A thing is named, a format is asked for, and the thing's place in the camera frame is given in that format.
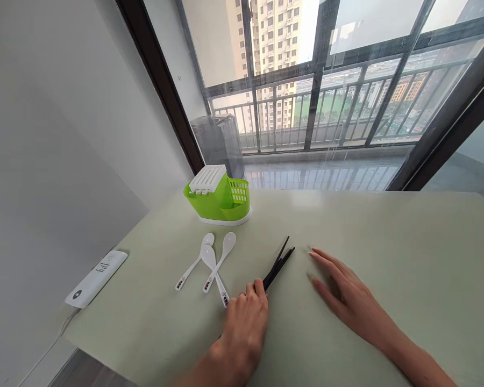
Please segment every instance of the balcony floor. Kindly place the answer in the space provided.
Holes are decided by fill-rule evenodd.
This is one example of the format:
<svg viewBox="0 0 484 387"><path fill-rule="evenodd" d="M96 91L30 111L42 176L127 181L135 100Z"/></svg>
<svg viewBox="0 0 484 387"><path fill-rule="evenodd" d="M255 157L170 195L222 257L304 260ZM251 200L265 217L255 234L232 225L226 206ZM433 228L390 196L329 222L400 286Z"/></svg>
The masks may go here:
<svg viewBox="0 0 484 387"><path fill-rule="evenodd" d="M250 188L384 191L405 157L245 164Z"/></svg>

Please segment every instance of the power cord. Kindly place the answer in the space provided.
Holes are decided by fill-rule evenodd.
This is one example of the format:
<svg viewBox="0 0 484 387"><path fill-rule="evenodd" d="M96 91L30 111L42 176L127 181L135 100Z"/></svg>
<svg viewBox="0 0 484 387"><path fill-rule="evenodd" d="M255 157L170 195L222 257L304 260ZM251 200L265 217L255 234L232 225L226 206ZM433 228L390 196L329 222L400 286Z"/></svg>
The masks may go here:
<svg viewBox="0 0 484 387"><path fill-rule="evenodd" d="M31 373L36 369L36 367L39 365L39 363L41 363L41 360L43 360L45 358L45 356L50 352L50 350L55 346L55 344L57 343L57 341L59 340L59 338L61 336L63 336L63 333L65 332L66 328L68 327L68 324L70 324L70 322L72 321L72 319L75 317L76 314L78 314L80 312L80 309L78 308L75 308L75 310L71 313L71 315L68 316L68 318L65 320L65 322L63 322L63 324L61 325L61 328L59 329L59 333L58 333L58 336L55 338L54 342L50 345L50 347L45 351L45 353L39 358L39 360L36 362L36 364L34 365L34 367L31 368L31 370L29 371L29 373L27 375L25 375L25 377L23 378L23 380L20 382L20 384L18 384L18 387L22 387L22 385L25 383L25 381L27 380L27 378L31 375Z"/></svg>

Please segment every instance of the black chopsticks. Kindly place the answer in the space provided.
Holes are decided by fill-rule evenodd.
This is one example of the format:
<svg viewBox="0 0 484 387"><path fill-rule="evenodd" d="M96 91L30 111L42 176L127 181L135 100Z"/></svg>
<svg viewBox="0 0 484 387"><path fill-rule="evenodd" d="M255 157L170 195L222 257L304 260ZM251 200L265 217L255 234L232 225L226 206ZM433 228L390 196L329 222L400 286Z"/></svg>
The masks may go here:
<svg viewBox="0 0 484 387"><path fill-rule="evenodd" d="M292 252L295 249L295 247L289 249L289 251L286 252L285 256L283 258L281 257L281 254L283 253L283 250L285 249L285 246L287 245L289 238L290 238L290 236L288 236L287 239L285 239L285 243L281 247L280 253L278 254L278 257L276 257L276 260L274 261L274 264L273 264L271 271L264 278L264 290L265 291L267 291L269 286L273 283L274 278L276 277L276 275L278 275L281 268L283 267L283 265L285 265L285 263L290 258L290 255L292 254Z"/></svg>

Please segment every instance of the table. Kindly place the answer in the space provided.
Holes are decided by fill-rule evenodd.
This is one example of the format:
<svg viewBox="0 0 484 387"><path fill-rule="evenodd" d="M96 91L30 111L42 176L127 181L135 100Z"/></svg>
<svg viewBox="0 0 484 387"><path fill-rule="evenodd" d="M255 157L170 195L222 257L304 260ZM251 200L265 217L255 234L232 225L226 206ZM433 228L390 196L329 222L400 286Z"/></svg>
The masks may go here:
<svg viewBox="0 0 484 387"><path fill-rule="evenodd" d="M190 368L222 331L217 289L201 291L215 234L237 244L220 275L231 297L270 270L285 237L296 250L269 288L269 325L254 386L402 386L405 377L340 322L305 273L316 246L354 269L391 317L460 386L484 386L484 198L474 193L252 190L238 227L197 220L182 193L119 244L129 258L69 325L74 345L140 386Z"/></svg>

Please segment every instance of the white spoon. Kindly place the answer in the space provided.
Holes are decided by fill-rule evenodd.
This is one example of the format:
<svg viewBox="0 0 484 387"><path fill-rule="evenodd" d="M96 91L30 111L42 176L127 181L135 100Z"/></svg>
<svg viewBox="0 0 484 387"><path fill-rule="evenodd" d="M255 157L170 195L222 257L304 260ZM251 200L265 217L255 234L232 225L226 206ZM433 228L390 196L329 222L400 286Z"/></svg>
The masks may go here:
<svg viewBox="0 0 484 387"><path fill-rule="evenodd" d="M237 241L237 237L235 236L234 233L228 233L224 237L224 241L222 242L222 257L220 257L219 263L215 266L215 269L213 269L206 283L204 284L203 292L208 293L208 291L210 290L210 285L213 282L213 278L217 275L220 265L222 264L222 262L224 262L227 255L230 253L236 241Z"/></svg>
<svg viewBox="0 0 484 387"><path fill-rule="evenodd" d="M204 236L203 242L201 243L201 247L204 245L213 245L213 242L215 241L215 236L212 233L208 233ZM187 271L184 272L183 276L179 279L179 281L176 284L176 290L179 291L182 287L184 282L187 280L188 276L192 272L192 270L195 268L195 266L199 263L201 260L201 251L199 251L199 257L195 260L194 263L188 268Z"/></svg>
<svg viewBox="0 0 484 387"><path fill-rule="evenodd" d="M215 264L217 263L217 261L215 260L215 252L213 251L213 248L211 246L203 245L203 247L201 247L201 258L211 270L215 269ZM230 301L230 296L227 295L226 288L220 280L218 273L215 275L215 279L217 280L217 287L219 288L222 303L224 307L227 307L227 304Z"/></svg>

